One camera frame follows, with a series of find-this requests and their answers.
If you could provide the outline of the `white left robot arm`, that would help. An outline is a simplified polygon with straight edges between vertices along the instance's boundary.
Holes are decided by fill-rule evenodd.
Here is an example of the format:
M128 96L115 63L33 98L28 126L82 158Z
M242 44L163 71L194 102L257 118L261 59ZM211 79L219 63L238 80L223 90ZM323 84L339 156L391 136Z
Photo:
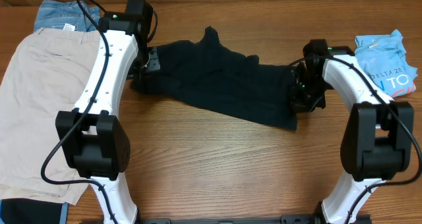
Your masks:
M104 223L140 223L125 176L131 145L119 122L119 106L128 75L153 63L147 44L157 25L155 12L105 14L88 82L72 110L59 111L55 119L57 146L78 173L70 183L94 189Z

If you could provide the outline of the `black t-shirt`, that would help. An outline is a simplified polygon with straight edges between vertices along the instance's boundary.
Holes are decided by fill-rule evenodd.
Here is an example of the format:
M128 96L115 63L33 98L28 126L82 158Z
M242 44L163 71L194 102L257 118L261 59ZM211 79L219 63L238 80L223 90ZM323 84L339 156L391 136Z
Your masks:
M155 50L160 67L133 78L131 87L137 92L167 95L201 109L296 130L297 117L289 107L293 67L261 65L256 55L231 51L210 26L197 43L180 40Z

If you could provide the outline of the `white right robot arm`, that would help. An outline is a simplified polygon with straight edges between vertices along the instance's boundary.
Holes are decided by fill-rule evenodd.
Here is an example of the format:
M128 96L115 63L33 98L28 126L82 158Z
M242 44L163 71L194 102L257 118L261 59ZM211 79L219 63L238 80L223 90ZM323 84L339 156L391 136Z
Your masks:
M414 110L408 102L395 102L377 89L348 46L330 47L325 40L311 40L303 58L292 63L296 82L289 92L294 113L325 108L325 92L335 90L347 105L349 119L340 146L344 169L330 195L313 214L283 215L281 223L370 223L359 210L383 186L415 182L393 181L409 166L411 149L421 149L412 134Z

